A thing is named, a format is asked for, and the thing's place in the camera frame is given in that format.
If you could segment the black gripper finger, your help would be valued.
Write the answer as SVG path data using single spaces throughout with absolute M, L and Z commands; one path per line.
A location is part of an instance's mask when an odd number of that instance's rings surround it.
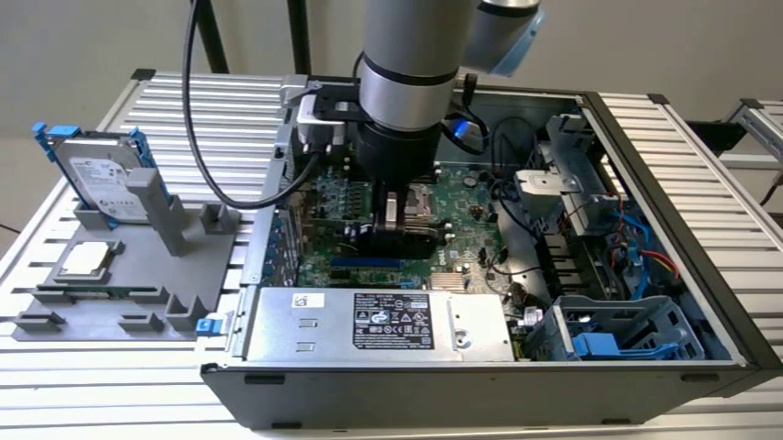
M 383 181 L 373 186 L 373 236 L 397 237 L 405 232 L 406 189 L 391 189 Z

